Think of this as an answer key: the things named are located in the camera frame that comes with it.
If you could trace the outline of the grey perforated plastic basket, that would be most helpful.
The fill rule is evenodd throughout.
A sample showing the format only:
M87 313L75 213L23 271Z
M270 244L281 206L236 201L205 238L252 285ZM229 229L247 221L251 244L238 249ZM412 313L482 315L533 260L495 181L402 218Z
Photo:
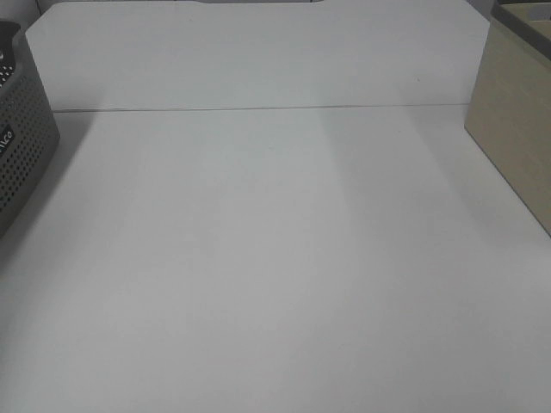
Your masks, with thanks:
M25 207L59 144L26 28L1 20L1 233Z

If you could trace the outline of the beige storage box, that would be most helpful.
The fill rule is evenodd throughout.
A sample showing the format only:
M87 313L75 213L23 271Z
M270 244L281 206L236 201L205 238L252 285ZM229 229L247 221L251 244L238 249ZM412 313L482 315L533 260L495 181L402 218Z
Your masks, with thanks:
M465 128L550 229L550 3L497 1Z

